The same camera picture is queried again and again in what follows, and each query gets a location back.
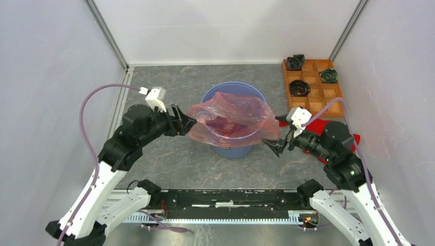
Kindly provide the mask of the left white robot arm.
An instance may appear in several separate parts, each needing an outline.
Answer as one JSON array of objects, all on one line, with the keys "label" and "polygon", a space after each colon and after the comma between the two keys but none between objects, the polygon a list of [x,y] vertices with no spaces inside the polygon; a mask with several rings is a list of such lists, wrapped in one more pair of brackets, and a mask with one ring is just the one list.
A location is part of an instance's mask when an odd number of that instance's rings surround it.
[{"label": "left white robot arm", "polygon": [[144,180],[130,195],[103,209],[115,186],[142,157],[143,147],[163,135],[184,136],[196,124],[176,104],[171,107],[173,115],[148,105],[128,109],[122,124],[104,143],[97,166],[73,206],[60,220],[47,224],[45,230],[49,235],[64,245],[103,245],[106,237],[130,215],[160,205],[160,188]]}]

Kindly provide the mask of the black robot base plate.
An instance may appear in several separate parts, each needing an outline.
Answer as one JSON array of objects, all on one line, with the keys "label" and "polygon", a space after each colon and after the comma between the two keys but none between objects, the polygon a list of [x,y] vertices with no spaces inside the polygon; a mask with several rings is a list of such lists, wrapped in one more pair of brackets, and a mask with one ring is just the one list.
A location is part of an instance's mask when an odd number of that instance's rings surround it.
[{"label": "black robot base plate", "polygon": [[170,219],[284,218],[289,211],[312,212],[309,201],[295,190],[162,190],[154,193],[148,212]]}]

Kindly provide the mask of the red translucent trash bag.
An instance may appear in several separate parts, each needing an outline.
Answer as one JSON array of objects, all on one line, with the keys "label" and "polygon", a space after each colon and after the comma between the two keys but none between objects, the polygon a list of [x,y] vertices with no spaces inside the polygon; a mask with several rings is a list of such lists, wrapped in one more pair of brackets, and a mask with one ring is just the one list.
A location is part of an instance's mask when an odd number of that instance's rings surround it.
[{"label": "red translucent trash bag", "polygon": [[217,92],[210,100],[193,105],[187,115],[197,121],[189,137],[216,147],[255,145],[280,135],[275,113],[255,96]]}]

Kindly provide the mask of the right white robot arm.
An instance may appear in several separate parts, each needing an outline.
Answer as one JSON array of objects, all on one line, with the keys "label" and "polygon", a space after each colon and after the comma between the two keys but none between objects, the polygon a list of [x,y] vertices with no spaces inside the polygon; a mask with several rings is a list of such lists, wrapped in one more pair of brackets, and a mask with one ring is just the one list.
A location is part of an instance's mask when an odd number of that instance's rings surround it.
[{"label": "right white robot arm", "polygon": [[304,130],[294,137],[296,127],[285,116],[277,116],[280,126],[289,126],[284,139],[263,139],[276,156],[285,149],[299,148],[326,161],[324,172],[342,191],[345,200],[353,203],[358,218],[334,202],[324,188],[309,180],[297,188],[296,202],[302,209],[313,208],[323,214],[352,245],[411,245],[391,217],[381,208],[379,194],[370,173],[352,151],[353,135],[338,121],[327,121],[320,135]]}]

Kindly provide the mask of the blue plastic trash bin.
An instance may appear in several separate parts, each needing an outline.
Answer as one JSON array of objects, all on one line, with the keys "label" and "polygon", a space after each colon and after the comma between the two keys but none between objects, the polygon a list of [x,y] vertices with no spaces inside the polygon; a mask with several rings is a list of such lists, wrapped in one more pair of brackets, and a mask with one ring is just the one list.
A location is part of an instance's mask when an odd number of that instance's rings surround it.
[{"label": "blue plastic trash bin", "polygon": [[[212,99],[216,92],[224,92],[234,95],[244,95],[244,96],[254,96],[261,98],[265,103],[266,98],[264,95],[254,86],[240,82],[240,81],[228,81],[218,85],[213,86],[209,89],[201,99],[201,102],[204,103],[210,99]],[[253,148],[253,145],[250,146],[242,146],[242,147],[234,147],[234,148],[221,148],[217,146],[211,146],[212,150],[214,150],[218,155],[224,158],[242,158],[245,157]]]}]

